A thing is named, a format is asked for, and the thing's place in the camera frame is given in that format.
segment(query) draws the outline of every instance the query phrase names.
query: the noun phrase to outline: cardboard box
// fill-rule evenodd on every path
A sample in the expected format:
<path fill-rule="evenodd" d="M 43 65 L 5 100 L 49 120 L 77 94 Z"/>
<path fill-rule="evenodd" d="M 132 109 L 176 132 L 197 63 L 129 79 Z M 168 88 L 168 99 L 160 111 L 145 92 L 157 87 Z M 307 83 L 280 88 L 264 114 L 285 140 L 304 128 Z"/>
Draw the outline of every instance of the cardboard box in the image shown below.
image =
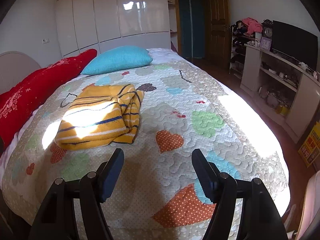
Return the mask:
<path fill-rule="evenodd" d="M 320 153 L 320 123 L 316 123 L 308 137 L 298 150 L 307 167 L 309 167 Z"/>

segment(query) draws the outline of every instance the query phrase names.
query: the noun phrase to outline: red pillow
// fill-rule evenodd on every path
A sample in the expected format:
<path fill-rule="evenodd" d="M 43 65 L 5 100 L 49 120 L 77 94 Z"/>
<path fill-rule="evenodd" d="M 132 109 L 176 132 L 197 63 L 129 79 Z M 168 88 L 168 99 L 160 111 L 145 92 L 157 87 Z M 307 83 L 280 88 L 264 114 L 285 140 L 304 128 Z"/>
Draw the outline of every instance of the red pillow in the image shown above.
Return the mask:
<path fill-rule="evenodd" d="M 55 90 L 78 76 L 86 65 L 97 56 L 95 49 L 89 49 L 76 57 L 64 58 L 33 78 L 21 82 L 9 95 L 0 109 L 0 137 L 4 149 L 12 141 L 32 112 L 42 105 Z"/>
<path fill-rule="evenodd" d="M 40 74 L 42 71 L 44 71 L 46 68 L 40 68 L 36 71 L 33 71 L 31 74 L 29 74 L 26 78 L 24 78 L 21 82 L 16 84 L 13 88 L 11 88 L 9 91 L 3 93 L 0 95 L 0 109 L 4 106 L 8 98 L 17 91 L 18 88 L 23 86 L 25 83 L 29 82 L 31 79 L 33 79 L 36 75 Z"/>

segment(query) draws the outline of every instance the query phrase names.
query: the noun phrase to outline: white wardrobe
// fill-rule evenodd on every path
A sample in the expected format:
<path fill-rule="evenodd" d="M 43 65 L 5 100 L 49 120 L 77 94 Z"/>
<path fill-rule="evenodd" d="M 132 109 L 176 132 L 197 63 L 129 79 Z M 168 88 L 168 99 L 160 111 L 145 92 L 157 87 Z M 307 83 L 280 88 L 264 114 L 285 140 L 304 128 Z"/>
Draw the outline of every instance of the white wardrobe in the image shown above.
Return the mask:
<path fill-rule="evenodd" d="M 170 48 L 167 0 L 56 0 L 64 57 L 122 45 Z"/>

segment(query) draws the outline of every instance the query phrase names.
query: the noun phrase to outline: metal screw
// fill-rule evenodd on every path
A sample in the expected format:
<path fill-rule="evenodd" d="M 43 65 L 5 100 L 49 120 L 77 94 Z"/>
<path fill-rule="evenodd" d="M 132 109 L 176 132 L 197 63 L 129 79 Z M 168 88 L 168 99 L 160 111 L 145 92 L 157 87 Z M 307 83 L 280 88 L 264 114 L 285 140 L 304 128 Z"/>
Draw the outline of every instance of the metal screw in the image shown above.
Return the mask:
<path fill-rule="evenodd" d="M 255 184 L 261 184 L 261 183 L 262 183 L 262 180 L 259 179 L 259 178 L 254 178 L 254 179 L 253 179 L 253 182 L 254 182 Z"/>
<path fill-rule="evenodd" d="M 62 178 L 57 178 L 55 181 L 55 184 L 59 185 L 63 182 L 63 179 Z"/>
<path fill-rule="evenodd" d="M 87 176 L 88 176 L 88 178 L 92 179 L 92 178 L 94 178 L 96 176 L 96 173 L 94 171 L 91 171 L 91 172 L 88 173 Z"/>
<path fill-rule="evenodd" d="M 229 174 L 226 173 L 226 172 L 221 172 L 221 173 L 220 173 L 220 177 L 223 178 L 223 179 L 226 179 L 226 178 L 229 177 Z"/>

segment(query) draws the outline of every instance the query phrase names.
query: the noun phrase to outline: alarm clock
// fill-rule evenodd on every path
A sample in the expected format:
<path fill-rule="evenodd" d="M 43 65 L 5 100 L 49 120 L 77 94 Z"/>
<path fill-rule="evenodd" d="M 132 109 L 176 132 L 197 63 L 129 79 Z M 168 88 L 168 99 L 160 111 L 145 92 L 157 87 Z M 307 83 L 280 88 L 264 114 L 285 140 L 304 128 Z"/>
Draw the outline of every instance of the alarm clock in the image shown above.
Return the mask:
<path fill-rule="evenodd" d="M 262 36 L 272 40 L 272 25 L 270 20 L 264 20 L 262 23 Z"/>
<path fill-rule="evenodd" d="M 261 49 L 265 49 L 267 51 L 270 51 L 271 49 L 271 43 L 272 43 L 272 40 L 271 39 L 268 39 L 266 37 L 262 37 L 261 38 L 261 42 L 260 42 L 260 48 Z"/>

